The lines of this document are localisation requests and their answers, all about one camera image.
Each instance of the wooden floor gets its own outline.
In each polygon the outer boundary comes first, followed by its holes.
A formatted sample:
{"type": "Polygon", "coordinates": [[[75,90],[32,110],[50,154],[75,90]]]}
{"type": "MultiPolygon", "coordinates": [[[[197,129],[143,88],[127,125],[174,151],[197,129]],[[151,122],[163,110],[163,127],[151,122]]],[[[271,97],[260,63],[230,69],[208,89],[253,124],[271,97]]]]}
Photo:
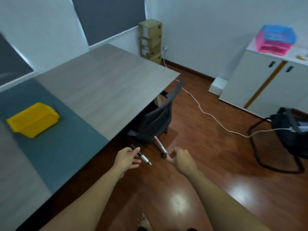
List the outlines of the wooden floor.
{"type": "MultiPolygon", "coordinates": [[[[179,71],[184,88],[228,130],[246,134],[259,118],[218,100],[208,92],[210,81],[179,71]]],[[[171,91],[176,82],[166,90],[171,91]]],[[[268,129],[265,123],[259,129],[268,129]]],[[[249,139],[225,131],[203,114],[189,94],[181,91],[172,106],[167,134],[160,137],[170,150],[189,150],[198,168],[274,231],[304,231],[308,227],[308,176],[287,175],[259,166],[249,139]]],[[[296,169],[292,157],[273,132],[255,136],[260,155],[277,167],[296,169]]],[[[148,215],[154,230],[180,231],[194,227],[213,230],[190,183],[162,159],[154,145],[116,136],[71,180],[46,202],[19,230],[38,230],[85,192],[112,165],[118,150],[134,143],[152,162],[126,172],[116,185],[97,230],[127,230],[137,227],[137,217],[148,215]]]]}

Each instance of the foot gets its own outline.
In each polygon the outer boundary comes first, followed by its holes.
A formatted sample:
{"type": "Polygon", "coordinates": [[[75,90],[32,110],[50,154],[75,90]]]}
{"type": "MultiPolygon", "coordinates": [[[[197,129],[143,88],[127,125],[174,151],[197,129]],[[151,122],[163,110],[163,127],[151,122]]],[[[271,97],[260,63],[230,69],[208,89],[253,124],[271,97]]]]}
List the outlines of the foot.
{"type": "Polygon", "coordinates": [[[144,213],[142,213],[142,215],[138,217],[138,224],[139,224],[138,227],[144,227],[148,231],[153,231],[153,229],[150,225],[150,222],[149,222],[147,216],[144,213]]]}

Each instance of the black pen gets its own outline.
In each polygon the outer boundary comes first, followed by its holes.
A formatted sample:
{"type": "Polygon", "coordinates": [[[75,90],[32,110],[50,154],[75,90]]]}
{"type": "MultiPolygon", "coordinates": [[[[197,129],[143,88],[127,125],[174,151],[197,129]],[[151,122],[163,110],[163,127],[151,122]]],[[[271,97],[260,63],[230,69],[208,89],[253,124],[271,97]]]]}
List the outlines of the black pen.
{"type": "MultiPolygon", "coordinates": [[[[133,149],[136,149],[136,147],[133,144],[131,144],[131,147],[133,149]]],[[[140,158],[143,159],[145,163],[147,163],[148,165],[152,165],[152,163],[148,160],[148,158],[146,158],[146,156],[143,155],[141,152],[138,152],[138,156],[140,156],[140,158]]]]}

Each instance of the hand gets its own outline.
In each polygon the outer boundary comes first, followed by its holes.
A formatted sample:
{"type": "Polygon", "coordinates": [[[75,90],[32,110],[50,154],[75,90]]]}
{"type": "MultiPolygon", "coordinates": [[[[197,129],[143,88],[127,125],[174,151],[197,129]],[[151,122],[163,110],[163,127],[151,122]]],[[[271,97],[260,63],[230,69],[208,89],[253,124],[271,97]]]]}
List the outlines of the hand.
{"type": "Polygon", "coordinates": [[[167,162],[172,164],[180,174],[186,177],[198,170],[189,152],[180,147],[175,147],[171,150],[167,156],[167,162]]]}
{"type": "Polygon", "coordinates": [[[141,160],[134,159],[134,157],[137,156],[137,153],[139,151],[140,147],[137,147],[135,150],[132,150],[130,147],[126,147],[118,152],[117,156],[115,157],[113,167],[121,172],[122,175],[120,178],[123,177],[126,170],[139,167],[141,160]]]}

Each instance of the blue desk mat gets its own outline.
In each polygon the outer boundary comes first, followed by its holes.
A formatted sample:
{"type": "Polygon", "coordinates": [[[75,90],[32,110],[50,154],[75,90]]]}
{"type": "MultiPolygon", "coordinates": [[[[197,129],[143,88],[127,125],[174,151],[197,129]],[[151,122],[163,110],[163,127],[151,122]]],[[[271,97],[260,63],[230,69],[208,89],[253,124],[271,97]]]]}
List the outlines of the blue desk mat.
{"type": "Polygon", "coordinates": [[[35,79],[0,93],[0,120],[52,193],[108,143],[35,79]],[[37,102],[53,107],[60,115],[59,122],[33,139],[13,133],[6,120],[37,102]]]}

